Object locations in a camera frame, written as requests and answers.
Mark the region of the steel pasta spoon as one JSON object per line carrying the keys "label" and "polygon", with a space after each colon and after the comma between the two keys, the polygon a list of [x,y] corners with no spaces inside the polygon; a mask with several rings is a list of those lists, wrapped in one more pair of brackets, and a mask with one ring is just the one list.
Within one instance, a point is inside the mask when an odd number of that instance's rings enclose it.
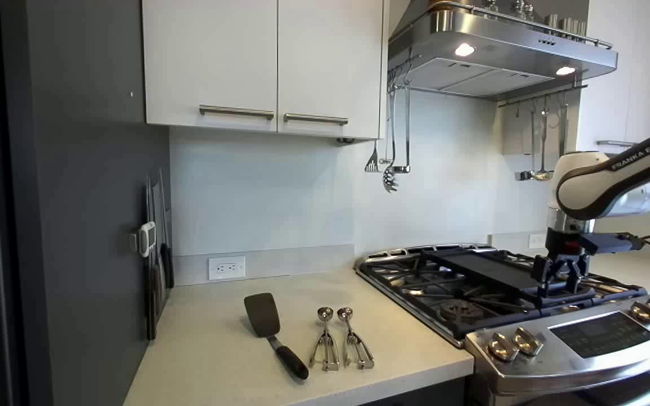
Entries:
{"label": "steel pasta spoon", "polygon": [[395,105],[396,105],[396,94],[397,94],[397,85],[390,85],[388,90],[388,139],[389,139],[389,163],[384,170],[383,175],[383,185],[385,190],[388,193],[398,191],[398,183],[396,182],[396,172],[394,170],[394,164],[397,157],[397,147],[396,147],[396,131],[395,131]]}

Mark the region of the white tall cabinet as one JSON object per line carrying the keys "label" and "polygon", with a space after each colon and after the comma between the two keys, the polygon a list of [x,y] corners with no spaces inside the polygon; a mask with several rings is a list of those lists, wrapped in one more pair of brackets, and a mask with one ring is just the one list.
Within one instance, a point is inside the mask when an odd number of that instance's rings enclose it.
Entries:
{"label": "white tall cabinet", "polygon": [[617,51],[616,71],[581,91],[577,150],[650,137],[650,0],[589,0],[587,33]]}

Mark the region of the steel slotted turner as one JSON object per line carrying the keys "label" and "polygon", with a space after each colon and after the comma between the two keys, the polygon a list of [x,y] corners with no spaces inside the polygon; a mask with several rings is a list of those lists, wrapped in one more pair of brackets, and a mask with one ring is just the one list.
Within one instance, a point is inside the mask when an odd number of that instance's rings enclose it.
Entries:
{"label": "steel slotted turner", "polygon": [[378,140],[374,140],[372,144],[372,152],[369,156],[368,162],[364,165],[364,172],[366,173],[380,173],[379,169],[379,151],[377,151]]}

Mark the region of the steel hanging utensil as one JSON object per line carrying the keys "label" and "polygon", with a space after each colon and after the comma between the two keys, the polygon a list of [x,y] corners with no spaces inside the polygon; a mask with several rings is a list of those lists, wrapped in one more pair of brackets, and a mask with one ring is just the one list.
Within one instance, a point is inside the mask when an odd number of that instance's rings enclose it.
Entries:
{"label": "steel hanging utensil", "polygon": [[404,92],[404,119],[405,119],[405,164],[404,165],[395,165],[395,173],[410,173],[411,171],[411,90],[408,85],[400,85],[394,87],[394,95],[398,91]]}

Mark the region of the black griddle plate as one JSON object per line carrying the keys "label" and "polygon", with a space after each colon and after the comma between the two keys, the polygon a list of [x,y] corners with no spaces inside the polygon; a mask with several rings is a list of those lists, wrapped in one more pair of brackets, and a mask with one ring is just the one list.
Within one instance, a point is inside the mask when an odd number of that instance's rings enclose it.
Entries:
{"label": "black griddle plate", "polygon": [[538,295],[540,283],[531,277],[531,267],[509,262],[495,251],[468,249],[423,251],[420,262],[432,262],[466,276],[468,281],[485,283],[506,294]]}

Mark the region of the black spatula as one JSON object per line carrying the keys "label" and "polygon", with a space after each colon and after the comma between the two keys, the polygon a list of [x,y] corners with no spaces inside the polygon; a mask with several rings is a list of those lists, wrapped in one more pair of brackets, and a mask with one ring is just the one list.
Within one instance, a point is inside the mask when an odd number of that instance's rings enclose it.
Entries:
{"label": "black spatula", "polygon": [[278,340],[280,319],[273,294],[265,292],[246,296],[243,298],[243,305],[256,337],[268,340],[279,361],[291,376],[299,381],[307,380],[309,368],[296,353]]}

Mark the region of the stainless steel gas stove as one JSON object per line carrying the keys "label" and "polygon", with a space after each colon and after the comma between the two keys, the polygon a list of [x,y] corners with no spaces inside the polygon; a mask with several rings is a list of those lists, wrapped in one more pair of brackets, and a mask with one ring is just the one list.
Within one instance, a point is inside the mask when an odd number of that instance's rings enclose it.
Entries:
{"label": "stainless steel gas stove", "polygon": [[650,294],[569,267],[545,297],[533,257],[487,244],[366,254],[354,270],[474,359],[468,406],[650,406]]}

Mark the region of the stove burner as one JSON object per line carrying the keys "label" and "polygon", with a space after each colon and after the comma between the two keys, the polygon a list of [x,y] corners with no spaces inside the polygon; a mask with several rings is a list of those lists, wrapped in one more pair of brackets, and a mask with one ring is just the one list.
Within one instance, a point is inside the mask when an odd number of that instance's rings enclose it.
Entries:
{"label": "stove burner", "polygon": [[486,311],[462,299],[446,299],[440,304],[438,317],[455,324],[474,324],[483,320]]}
{"label": "stove burner", "polygon": [[420,277],[416,277],[415,275],[410,275],[410,274],[390,274],[390,275],[385,275],[384,279],[387,281],[390,287],[392,288],[402,288],[407,285],[417,285],[421,284],[424,282],[424,280]]}

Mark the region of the steel ice cream scoop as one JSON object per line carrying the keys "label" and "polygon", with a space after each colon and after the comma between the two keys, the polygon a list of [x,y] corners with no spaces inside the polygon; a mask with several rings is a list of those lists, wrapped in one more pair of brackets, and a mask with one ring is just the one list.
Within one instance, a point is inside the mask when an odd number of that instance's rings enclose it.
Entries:
{"label": "steel ice cream scoop", "polygon": [[340,370],[340,358],[338,357],[335,339],[330,331],[330,321],[335,312],[330,307],[320,307],[317,312],[323,330],[315,343],[313,351],[310,353],[309,368],[313,368],[317,363],[320,363],[322,370],[325,372],[336,372]]}
{"label": "steel ice cream scoop", "polygon": [[350,367],[353,365],[361,370],[374,368],[375,359],[371,350],[353,329],[353,309],[342,307],[336,311],[336,314],[340,321],[346,325],[345,347],[343,350],[344,366]]}

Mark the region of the row of knives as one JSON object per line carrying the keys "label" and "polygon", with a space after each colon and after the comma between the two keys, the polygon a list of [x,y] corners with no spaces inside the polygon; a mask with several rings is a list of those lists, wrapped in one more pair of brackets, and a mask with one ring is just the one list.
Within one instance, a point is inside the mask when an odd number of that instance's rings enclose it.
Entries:
{"label": "row of knives", "polygon": [[144,258],[146,273],[146,303],[147,303],[147,339],[155,341],[158,335],[158,324],[170,292],[174,286],[171,261],[167,260],[165,247],[168,245],[168,211],[165,208],[163,178],[146,176],[144,184],[145,222],[155,222],[157,228],[157,244],[149,257]]}

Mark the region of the stainless steel range hood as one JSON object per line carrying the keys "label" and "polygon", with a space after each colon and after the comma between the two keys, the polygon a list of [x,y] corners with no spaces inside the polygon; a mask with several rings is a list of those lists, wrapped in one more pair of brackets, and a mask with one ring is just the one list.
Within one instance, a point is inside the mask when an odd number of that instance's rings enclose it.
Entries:
{"label": "stainless steel range hood", "polygon": [[388,43],[388,70],[411,55],[397,85],[486,100],[508,100],[612,73],[611,43],[535,23],[475,0],[411,0]]}

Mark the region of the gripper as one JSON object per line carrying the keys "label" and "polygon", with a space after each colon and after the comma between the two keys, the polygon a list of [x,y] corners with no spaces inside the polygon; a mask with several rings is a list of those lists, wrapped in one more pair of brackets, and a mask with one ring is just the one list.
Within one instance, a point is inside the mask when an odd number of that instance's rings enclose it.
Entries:
{"label": "gripper", "polygon": [[592,234],[589,231],[565,233],[561,230],[548,228],[546,231],[545,249],[546,257],[536,255],[531,269],[531,278],[537,281],[537,295],[545,298],[552,280],[560,269],[560,263],[551,258],[562,256],[562,274],[565,275],[563,290],[570,294],[578,292],[578,286],[588,276],[590,256],[580,246],[581,236]]}

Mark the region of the row of spice jars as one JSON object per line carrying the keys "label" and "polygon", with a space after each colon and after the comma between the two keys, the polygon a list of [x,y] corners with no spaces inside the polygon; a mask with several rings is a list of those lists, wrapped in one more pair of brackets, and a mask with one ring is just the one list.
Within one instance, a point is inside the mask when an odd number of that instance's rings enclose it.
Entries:
{"label": "row of spice jars", "polygon": [[523,3],[522,12],[535,23],[585,36],[588,25],[589,0],[475,0],[482,8],[493,6],[505,15],[516,15],[516,3]]}

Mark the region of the steel utensil rod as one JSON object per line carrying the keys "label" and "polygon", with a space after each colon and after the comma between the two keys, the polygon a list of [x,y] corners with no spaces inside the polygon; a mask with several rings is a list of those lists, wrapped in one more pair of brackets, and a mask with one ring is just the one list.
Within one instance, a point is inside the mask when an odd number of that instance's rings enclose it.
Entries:
{"label": "steel utensil rod", "polygon": [[392,92],[397,89],[397,80],[400,77],[406,76],[408,72],[412,69],[413,62],[417,61],[422,57],[421,54],[411,55],[407,59],[395,66],[394,68],[389,68],[387,71],[387,91]]}
{"label": "steel utensil rod", "polygon": [[504,108],[504,107],[510,106],[510,105],[519,105],[521,103],[526,103],[526,102],[529,102],[531,100],[536,100],[536,99],[539,99],[539,98],[546,98],[546,97],[550,97],[550,96],[565,94],[565,93],[568,93],[568,92],[588,88],[588,86],[589,86],[589,84],[582,84],[582,85],[577,85],[577,86],[576,85],[571,85],[569,87],[559,89],[559,90],[552,90],[552,91],[548,91],[548,92],[540,92],[539,94],[536,94],[536,95],[531,95],[531,96],[523,97],[523,98],[517,98],[517,99],[514,99],[514,100],[508,100],[508,101],[506,101],[504,103],[498,104],[497,108]]}

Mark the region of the white wall cabinet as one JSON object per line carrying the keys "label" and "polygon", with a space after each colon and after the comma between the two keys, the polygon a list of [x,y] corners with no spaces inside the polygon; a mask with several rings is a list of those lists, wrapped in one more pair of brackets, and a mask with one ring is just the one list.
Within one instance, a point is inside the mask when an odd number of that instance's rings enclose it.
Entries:
{"label": "white wall cabinet", "polygon": [[387,0],[142,0],[153,125],[378,139]]}

